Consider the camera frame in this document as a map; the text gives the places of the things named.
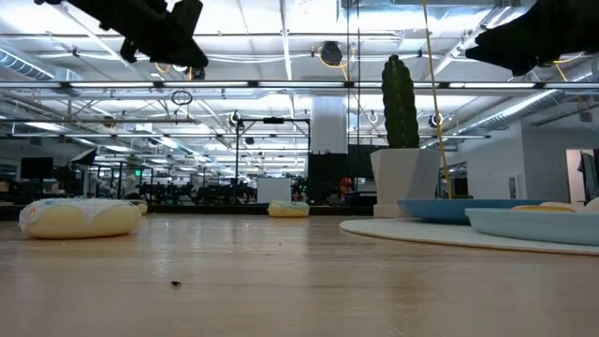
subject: table surface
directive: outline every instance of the table surface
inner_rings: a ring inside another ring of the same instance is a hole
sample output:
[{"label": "table surface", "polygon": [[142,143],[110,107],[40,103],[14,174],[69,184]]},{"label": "table surface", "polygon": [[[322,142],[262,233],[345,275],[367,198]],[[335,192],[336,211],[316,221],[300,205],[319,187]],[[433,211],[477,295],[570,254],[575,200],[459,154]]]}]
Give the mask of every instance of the table surface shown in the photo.
[{"label": "table surface", "polygon": [[343,220],[151,215],[133,235],[66,242],[0,223],[0,327],[10,337],[599,330],[596,257],[382,240],[341,231]]}]

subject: light blue dish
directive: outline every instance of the light blue dish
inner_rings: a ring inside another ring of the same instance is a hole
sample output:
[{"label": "light blue dish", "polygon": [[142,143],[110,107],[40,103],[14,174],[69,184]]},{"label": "light blue dish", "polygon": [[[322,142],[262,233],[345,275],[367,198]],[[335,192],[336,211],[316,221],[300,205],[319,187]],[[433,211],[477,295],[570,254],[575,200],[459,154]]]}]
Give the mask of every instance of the light blue dish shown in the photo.
[{"label": "light blue dish", "polygon": [[511,209],[522,205],[540,205],[544,200],[525,199],[430,199],[398,200],[400,209],[424,222],[448,225],[470,225],[466,209]]},{"label": "light blue dish", "polygon": [[599,246],[599,213],[469,209],[474,230],[513,239]]}]

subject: ceiling light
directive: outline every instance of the ceiling light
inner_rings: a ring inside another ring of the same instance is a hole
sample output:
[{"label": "ceiling light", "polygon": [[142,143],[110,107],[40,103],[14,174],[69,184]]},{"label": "ceiling light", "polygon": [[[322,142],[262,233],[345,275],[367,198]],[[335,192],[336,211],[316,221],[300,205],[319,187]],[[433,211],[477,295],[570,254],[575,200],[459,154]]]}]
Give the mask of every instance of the ceiling light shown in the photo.
[{"label": "ceiling light", "polygon": [[167,81],[167,88],[245,88],[247,81]]},{"label": "ceiling light", "polygon": [[164,81],[164,80],[165,80],[165,78],[163,78],[163,77],[162,77],[162,75],[160,75],[160,74],[158,74],[158,73],[152,73],[152,74],[150,74],[150,75],[152,75],[152,77],[156,77],[156,78],[160,79],[161,81]]},{"label": "ceiling light", "polygon": [[533,89],[536,83],[518,83],[518,82],[468,82],[468,83],[450,83],[452,89]]},{"label": "ceiling light", "polygon": [[[434,87],[438,88],[439,83],[435,83]],[[432,83],[430,83],[430,82],[415,82],[414,83],[414,89],[431,89],[431,88],[432,88]]]},{"label": "ceiling light", "polygon": [[382,82],[358,82],[356,86],[359,88],[380,88],[383,86]]},{"label": "ceiling light", "polygon": [[268,149],[268,150],[260,150],[260,149],[240,149],[240,152],[243,153],[297,153],[297,154],[306,154],[307,149]]},{"label": "ceiling light", "polygon": [[66,134],[65,137],[71,138],[110,138],[109,134]]},{"label": "ceiling light", "polygon": [[343,88],[341,81],[260,81],[262,88]]},{"label": "ceiling light", "polygon": [[105,148],[109,149],[109,150],[113,150],[116,152],[129,152],[131,151],[131,149],[124,147],[124,146],[116,146],[116,145],[105,145]]},{"label": "ceiling light", "polygon": [[114,136],[119,138],[150,138],[150,137],[163,137],[164,135],[156,134],[115,134]]},{"label": "ceiling light", "polygon": [[61,126],[58,126],[56,124],[51,124],[51,123],[25,123],[26,125],[32,126],[32,127],[37,127],[40,129],[44,129],[44,130],[48,130],[48,131],[63,131],[63,128]]},{"label": "ceiling light", "polygon": [[0,88],[60,88],[60,83],[54,81],[3,81],[0,82]]},{"label": "ceiling light", "polygon": [[210,163],[212,160],[207,156],[197,156],[196,160],[202,163]]},{"label": "ceiling light", "polygon": [[153,83],[147,81],[131,82],[70,82],[73,88],[152,88]]},{"label": "ceiling light", "polygon": [[158,141],[167,145],[171,149],[179,148],[179,145],[177,144],[177,142],[173,139],[170,139],[169,137],[161,137],[160,139],[158,139]]},{"label": "ceiling light", "polygon": [[281,168],[281,169],[276,169],[276,170],[280,170],[281,172],[303,172],[303,171],[305,171],[304,168]]},{"label": "ceiling light", "polygon": [[599,83],[547,83],[545,89],[599,89]]},{"label": "ceiling light", "polygon": [[90,145],[90,146],[95,146],[95,143],[87,140],[87,139],[75,139],[76,141],[80,142],[81,144],[85,144],[85,145]]}]

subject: green cactus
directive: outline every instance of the green cactus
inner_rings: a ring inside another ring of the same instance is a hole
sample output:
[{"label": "green cactus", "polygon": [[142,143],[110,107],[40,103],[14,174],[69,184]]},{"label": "green cactus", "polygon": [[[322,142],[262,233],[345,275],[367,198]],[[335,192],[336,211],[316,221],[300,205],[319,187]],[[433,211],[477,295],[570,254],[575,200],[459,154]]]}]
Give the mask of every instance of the green cactus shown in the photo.
[{"label": "green cactus", "polygon": [[415,149],[420,144],[414,82],[410,69],[398,55],[391,55],[383,70],[385,128],[391,149]]}]

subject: white planter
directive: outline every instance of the white planter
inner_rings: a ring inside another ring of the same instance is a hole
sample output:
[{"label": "white planter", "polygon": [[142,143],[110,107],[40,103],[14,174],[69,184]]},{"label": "white planter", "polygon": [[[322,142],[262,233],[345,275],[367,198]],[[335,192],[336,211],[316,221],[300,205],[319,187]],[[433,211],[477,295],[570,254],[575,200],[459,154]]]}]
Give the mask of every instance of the white planter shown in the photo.
[{"label": "white planter", "polygon": [[402,217],[399,199],[434,198],[441,156],[432,150],[388,149],[371,154],[377,204],[374,216]]}]

